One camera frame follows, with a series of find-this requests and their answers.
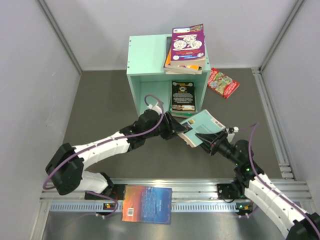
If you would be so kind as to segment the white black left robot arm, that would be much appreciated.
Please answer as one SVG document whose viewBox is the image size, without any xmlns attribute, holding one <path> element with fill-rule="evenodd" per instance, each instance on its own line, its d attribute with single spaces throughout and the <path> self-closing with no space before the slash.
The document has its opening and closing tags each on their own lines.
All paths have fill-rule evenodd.
<svg viewBox="0 0 320 240">
<path fill-rule="evenodd" d="M 45 171 L 61 196 L 74 191 L 94 192 L 103 199 L 113 194 L 114 184 L 104 172 L 89 172 L 88 167 L 109 157 L 131 152 L 149 138 L 169 140 L 187 131 L 160 103 L 150 105 L 133 123 L 113 135 L 84 145 L 62 144 Z"/>
</svg>

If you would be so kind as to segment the aluminium right frame post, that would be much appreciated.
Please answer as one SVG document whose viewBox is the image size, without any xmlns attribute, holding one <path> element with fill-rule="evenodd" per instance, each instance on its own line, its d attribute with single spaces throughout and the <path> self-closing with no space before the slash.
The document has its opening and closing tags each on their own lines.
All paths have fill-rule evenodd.
<svg viewBox="0 0 320 240">
<path fill-rule="evenodd" d="M 263 72 L 264 69 L 267 67 L 269 64 L 271 58 L 273 57 L 274 53 L 276 52 L 278 46 L 284 39 L 287 31 L 291 27 L 292 23 L 294 22 L 296 16 L 299 14 L 300 10 L 305 4 L 305 0 L 296 0 L 293 4 L 293 7 L 291 8 L 288 16 L 286 17 L 283 25 L 281 26 L 278 34 L 276 35 L 271 47 L 267 51 L 267 54 L 265 55 L 260 67 L 258 68 L 260 72 Z"/>
</svg>

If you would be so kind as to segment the dark brown Edward Tulane book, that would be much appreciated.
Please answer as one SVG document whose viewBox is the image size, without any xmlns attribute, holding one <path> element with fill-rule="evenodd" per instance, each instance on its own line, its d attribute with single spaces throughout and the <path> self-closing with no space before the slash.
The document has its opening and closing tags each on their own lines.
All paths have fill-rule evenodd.
<svg viewBox="0 0 320 240">
<path fill-rule="evenodd" d="M 166 58 L 168 57 L 169 51 L 171 49 L 171 42 L 172 42 L 172 37 L 171 36 L 167 36 L 166 37 Z"/>
</svg>

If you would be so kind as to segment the dark blue paperback book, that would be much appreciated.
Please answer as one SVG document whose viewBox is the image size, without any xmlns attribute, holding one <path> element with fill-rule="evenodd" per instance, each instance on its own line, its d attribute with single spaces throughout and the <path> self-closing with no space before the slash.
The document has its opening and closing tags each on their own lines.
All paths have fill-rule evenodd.
<svg viewBox="0 0 320 240">
<path fill-rule="evenodd" d="M 203 70 L 201 67 L 197 71 L 187 71 L 187 69 L 168 68 L 165 69 L 164 72 L 167 75 L 201 75 Z"/>
</svg>

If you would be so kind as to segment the red Treehouse paperback book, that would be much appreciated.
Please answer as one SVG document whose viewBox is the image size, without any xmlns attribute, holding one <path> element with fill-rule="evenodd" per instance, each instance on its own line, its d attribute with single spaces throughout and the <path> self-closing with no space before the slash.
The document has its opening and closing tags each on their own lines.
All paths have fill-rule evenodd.
<svg viewBox="0 0 320 240">
<path fill-rule="evenodd" d="M 207 87 L 221 95 L 223 98 L 228 99 L 239 86 L 239 82 L 222 73 L 220 70 L 214 67 L 211 68 Z"/>
</svg>

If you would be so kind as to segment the purple paperback book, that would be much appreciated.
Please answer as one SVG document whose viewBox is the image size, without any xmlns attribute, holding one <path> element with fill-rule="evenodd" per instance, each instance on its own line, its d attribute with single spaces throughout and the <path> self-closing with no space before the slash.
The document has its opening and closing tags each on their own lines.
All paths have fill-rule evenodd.
<svg viewBox="0 0 320 240">
<path fill-rule="evenodd" d="M 206 62 L 204 24 L 175 27 L 171 35 L 171 57 L 173 66 L 198 66 Z"/>
</svg>

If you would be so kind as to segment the aluminium frame post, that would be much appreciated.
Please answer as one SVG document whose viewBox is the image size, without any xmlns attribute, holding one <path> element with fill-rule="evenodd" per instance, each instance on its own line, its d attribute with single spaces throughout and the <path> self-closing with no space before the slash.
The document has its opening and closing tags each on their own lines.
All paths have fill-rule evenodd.
<svg viewBox="0 0 320 240">
<path fill-rule="evenodd" d="M 70 61 L 72 62 L 73 66 L 77 70 L 77 72 L 81 75 L 83 70 L 73 53 L 65 35 L 63 34 L 61 28 L 59 27 L 58 22 L 56 21 L 53 13 L 51 12 L 48 4 L 45 0 L 36 0 L 37 4 L 39 5 L 41 11 L 45 15 L 46 19 L 48 20 L 52 30 L 54 31 L 55 35 L 57 36 L 59 42 L 61 43 L 64 51 L 66 52 L 67 56 L 69 57 Z"/>
<path fill-rule="evenodd" d="M 293 4 L 293 7 L 291 8 L 288 16 L 286 17 L 283 25 L 281 26 L 278 34 L 276 35 L 271 47 L 267 51 L 267 54 L 265 55 L 260 67 L 258 68 L 260 72 L 263 72 L 264 69 L 267 67 L 269 64 L 271 58 L 273 57 L 274 53 L 276 52 L 278 46 L 284 39 L 287 31 L 291 27 L 292 23 L 294 22 L 296 16 L 299 14 L 300 10 L 305 4 L 305 0 L 296 0 Z"/>
</svg>

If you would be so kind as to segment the mint green wooden cube shelf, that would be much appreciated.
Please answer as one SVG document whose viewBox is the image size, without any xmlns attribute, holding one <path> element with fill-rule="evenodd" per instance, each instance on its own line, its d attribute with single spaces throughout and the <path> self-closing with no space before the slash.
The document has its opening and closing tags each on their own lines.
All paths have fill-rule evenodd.
<svg viewBox="0 0 320 240">
<path fill-rule="evenodd" d="M 126 75 L 138 115 L 146 109 L 146 95 L 154 95 L 163 102 L 165 111 L 171 107 L 172 81 L 195 83 L 195 110 L 202 109 L 208 78 L 209 59 L 205 59 L 202 74 L 167 74 L 164 63 L 167 56 L 167 38 L 170 34 L 130 36 Z"/>
</svg>

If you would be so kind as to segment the light teal thin book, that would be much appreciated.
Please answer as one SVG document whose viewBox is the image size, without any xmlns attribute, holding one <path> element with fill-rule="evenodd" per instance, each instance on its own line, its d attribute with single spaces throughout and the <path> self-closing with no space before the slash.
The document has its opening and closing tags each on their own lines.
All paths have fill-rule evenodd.
<svg viewBox="0 0 320 240">
<path fill-rule="evenodd" d="M 223 131 L 226 127 L 214 118 L 206 109 L 183 120 L 180 123 L 187 130 L 179 133 L 178 136 L 183 139 L 191 148 L 196 148 L 203 142 L 196 134 L 216 134 Z"/>
</svg>

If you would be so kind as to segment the black yellow Storey Treehouse book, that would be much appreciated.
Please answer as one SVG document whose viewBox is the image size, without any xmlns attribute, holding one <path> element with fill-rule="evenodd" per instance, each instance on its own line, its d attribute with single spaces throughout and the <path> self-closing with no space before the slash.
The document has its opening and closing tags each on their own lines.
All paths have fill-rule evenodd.
<svg viewBox="0 0 320 240">
<path fill-rule="evenodd" d="M 194 83 L 172 81 L 171 110 L 173 112 L 194 113 L 196 111 Z"/>
</svg>

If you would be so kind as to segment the green paperback book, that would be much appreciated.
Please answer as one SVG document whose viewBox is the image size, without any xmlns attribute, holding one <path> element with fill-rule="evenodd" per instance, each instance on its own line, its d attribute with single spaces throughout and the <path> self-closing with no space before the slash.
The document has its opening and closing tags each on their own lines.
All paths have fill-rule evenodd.
<svg viewBox="0 0 320 240">
<path fill-rule="evenodd" d="M 174 97 L 170 100 L 169 112 L 175 117 L 189 118 L 196 111 L 196 103 L 190 97 Z"/>
</svg>

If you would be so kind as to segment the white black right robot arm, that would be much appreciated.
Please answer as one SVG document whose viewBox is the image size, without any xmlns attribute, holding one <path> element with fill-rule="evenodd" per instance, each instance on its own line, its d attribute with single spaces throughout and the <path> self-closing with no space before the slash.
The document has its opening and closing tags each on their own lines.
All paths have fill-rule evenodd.
<svg viewBox="0 0 320 240">
<path fill-rule="evenodd" d="M 291 201 L 254 162 L 250 140 L 231 144 L 226 130 L 196 133 L 201 147 L 213 156 L 219 153 L 235 164 L 233 192 L 238 198 L 251 200 L 276 225 L 287 240 L 318 240 L 320 216 L 309 213 Z"/>
</svg>

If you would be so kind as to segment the aluminium left frame post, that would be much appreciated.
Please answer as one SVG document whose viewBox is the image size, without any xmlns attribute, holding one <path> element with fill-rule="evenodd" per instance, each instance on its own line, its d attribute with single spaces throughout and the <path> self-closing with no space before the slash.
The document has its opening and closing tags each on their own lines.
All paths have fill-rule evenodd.
<svg viewBox="0 0 320 240">
<path fill-rule="evenodd" d="M 65 35 L 63 34 L 61 28 L 59 27 L 58 22 L 56 21 L 53 13 L 51 12 L 48 4 L 45 0 L 36 0 L 37 4 L 39 5 L 41 11 L 45 15 L 46 19 L 48 20 L 52 30 L 54 31 L 55 35 L 57 36 L 59 42 L 61 43 L 64 51 L 66 52 L 67 56 L 69 57 L 70 61 L 72 62 L 73 66 L 77 70 L 77 72 L 81 75 L 83 70 L 73 53 Z"/>
</svg>

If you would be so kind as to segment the Jane Eyre sunset cover book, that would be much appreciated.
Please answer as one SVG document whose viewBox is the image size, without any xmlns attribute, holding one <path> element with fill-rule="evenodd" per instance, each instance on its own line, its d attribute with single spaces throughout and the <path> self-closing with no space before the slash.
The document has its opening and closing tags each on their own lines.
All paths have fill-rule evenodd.
<svg viewBox="0 0 320 240">
<path fill-rule="evenodd" d="M 171 224 L 172 194 L 173 190 L 168 187 L 127 185 L 122 203 L 122 221 Z"/>
</svg>

